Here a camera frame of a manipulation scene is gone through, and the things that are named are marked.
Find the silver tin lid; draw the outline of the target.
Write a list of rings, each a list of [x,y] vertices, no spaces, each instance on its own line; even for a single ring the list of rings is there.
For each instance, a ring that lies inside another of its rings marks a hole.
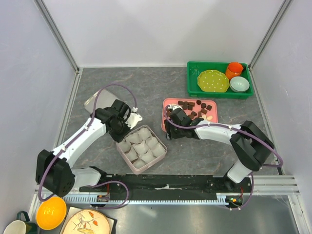
[[[96,92],[95,94],[93,94],[90,98],[88,98],[85,103],[84,103],[84,109],[89,112],[90,114],[93,112],[93,108],[94,108],[94,103],[95,103],[95,99],[98,95],[98,92]],[[113,102],[118,99],[120,100],[119,97],[117,97],[115,94],[113,94],[112,92],[108,91],[108,90],[103,90],[98,99],[97,99],[97,103],[96,103],[96,109],[97,108],[105,108],[105,107],[110,107]]]

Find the pink chocolate tray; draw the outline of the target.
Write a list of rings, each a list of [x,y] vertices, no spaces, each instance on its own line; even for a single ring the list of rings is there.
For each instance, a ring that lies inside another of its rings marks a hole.
[[[187,115],[196,113],[194,117],[202,117],[208,121],[218,122],[217,104],[212,100],[166,98],[163,101],[163,111],[170,104],[180,105]]]

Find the pink square chocolate tin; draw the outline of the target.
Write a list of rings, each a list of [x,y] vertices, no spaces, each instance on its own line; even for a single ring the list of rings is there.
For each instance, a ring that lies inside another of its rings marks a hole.
[[[139,175],[160,162],[168,149],[147,125],[131,131],[122,142],[116,144],[126,164]]]

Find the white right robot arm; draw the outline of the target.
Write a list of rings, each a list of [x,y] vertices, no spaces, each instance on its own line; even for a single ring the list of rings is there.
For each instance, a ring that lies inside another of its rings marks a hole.
[[[270,139],[251,121],[240,125],[214,123],[201,117],[191,118],[177,105],[166,106],[164,117],[167,139],[187,137],[232,146],[238,160],[223,179],[223,186],[229,192],[236,191],[250,173],[259,171],[274,151]]]

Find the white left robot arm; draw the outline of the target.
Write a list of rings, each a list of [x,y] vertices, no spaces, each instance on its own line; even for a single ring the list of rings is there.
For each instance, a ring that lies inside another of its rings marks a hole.
[[[115,142],[122,142],[131,130],[127,124],[130,115],[130,107],[116,99],[110,107],[95,109],[67,141],[51,151],[42,150],[37,157],[35,177],[39,189],[46,188],[59,197],[68,194],[77,177],[71,170],[77,159],[106,133]]]

